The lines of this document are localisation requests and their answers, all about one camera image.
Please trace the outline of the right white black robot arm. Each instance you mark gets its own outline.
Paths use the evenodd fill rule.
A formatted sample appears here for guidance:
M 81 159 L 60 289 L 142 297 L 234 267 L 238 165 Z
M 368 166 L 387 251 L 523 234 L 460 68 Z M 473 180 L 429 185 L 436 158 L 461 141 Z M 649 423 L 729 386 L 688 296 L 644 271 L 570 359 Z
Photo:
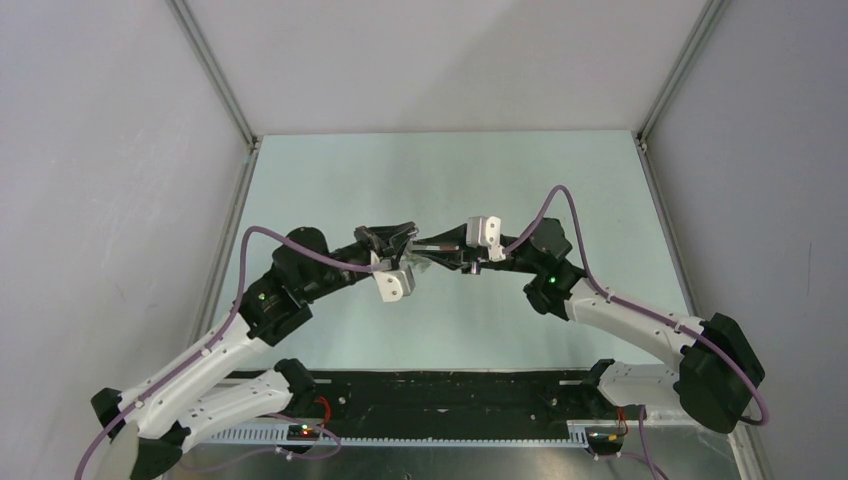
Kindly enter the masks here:
M 759 398 L 765 370 L 736 320 L 660 313 L 600 286 L 568 260 L 572 245 L 555 218 L 543 218 L 526 238 L 488 233 L 498 225 L 493 217 L 473 217 L 414 240 L 411 251 L 463 274 L 531 275 L 523 292 L 537 313 L 593 326 L 659 359 L 677 375 L 670 388 L 680 406 L 701 426 L 729 434 L 740 423 L 753 424 L 745 411 Z

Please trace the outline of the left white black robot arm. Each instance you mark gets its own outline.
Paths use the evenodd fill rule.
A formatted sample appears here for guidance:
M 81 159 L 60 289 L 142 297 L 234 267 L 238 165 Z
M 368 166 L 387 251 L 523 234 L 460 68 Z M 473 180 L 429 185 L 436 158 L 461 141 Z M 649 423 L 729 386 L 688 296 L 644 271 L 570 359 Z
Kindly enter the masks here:
M 297 359 L 283 359 L 246 383 L 214 392 L 244 362 L 269 352 L 311 319 L 315 301 L 361 280 L 375 281 L 386 303 L 412 293 L 402 257 L 417 228 L 406 222 L 359 227 L 351 244 L 330 250 L 324 234 L 300 227 L 281 235 L 248 228 L 240 253 L 254 235 L 280 242 L 269 270 L 247 283 L 239 261 L 237 295 L 222 323 L 139 385 L 104 388 L 91 399 L 110 440 L 103 479 L 156 479 L 194 447 L 245 421 L 287 411 L 304 416 L 316 403 L 315 382 Z

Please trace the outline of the red handled metal key holder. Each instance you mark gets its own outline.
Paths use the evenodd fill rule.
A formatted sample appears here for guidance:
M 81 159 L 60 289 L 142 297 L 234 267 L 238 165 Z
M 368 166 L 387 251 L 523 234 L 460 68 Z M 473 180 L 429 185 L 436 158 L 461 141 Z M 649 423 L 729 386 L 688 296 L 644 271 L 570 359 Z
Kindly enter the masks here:
M 423 273 L 433 267 L 450 271 L 462 268 L 462 251 L 457 246 L 436 246 L 414 243 L 408 247 L 402 259 L 416 272 Z

